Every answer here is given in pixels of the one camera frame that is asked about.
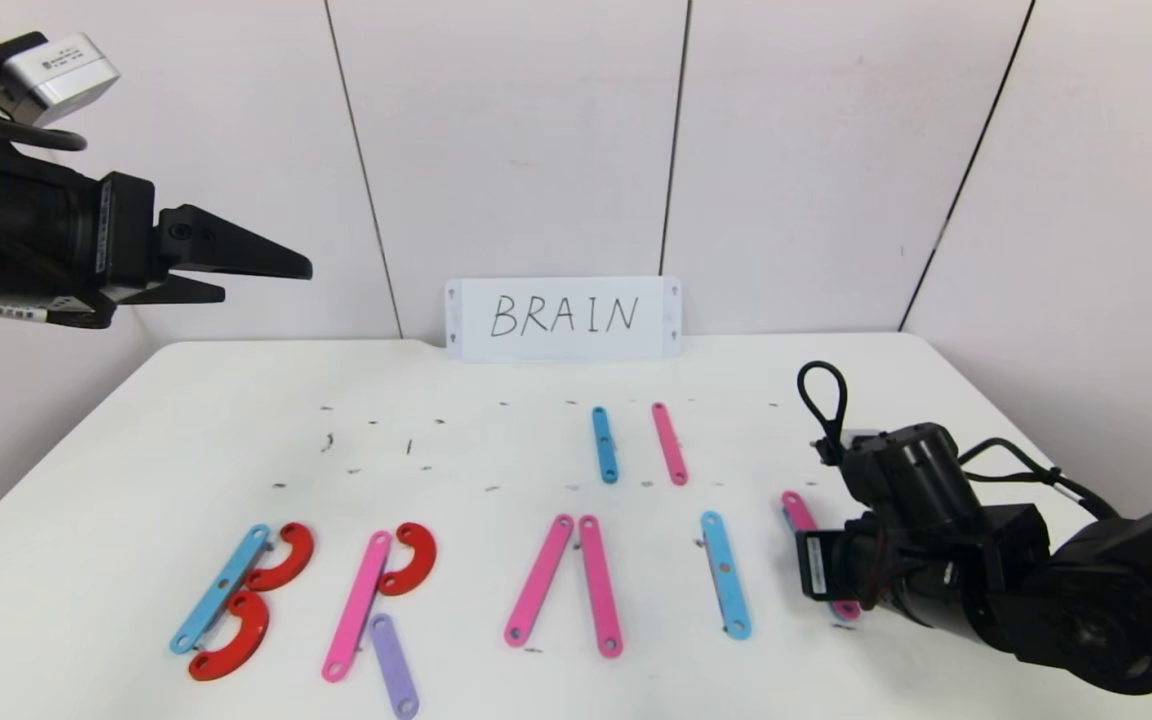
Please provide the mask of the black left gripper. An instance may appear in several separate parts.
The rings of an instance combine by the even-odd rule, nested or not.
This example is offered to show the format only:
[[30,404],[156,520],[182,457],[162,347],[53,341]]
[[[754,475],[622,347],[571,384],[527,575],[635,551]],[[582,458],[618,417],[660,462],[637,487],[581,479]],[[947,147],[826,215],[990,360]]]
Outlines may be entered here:
[[314,278],[305,255],[195,205],[164,209],[145,179],[81,173],[0,156],[0,304],[220,304],[223,287],[168,270],[293,281]]

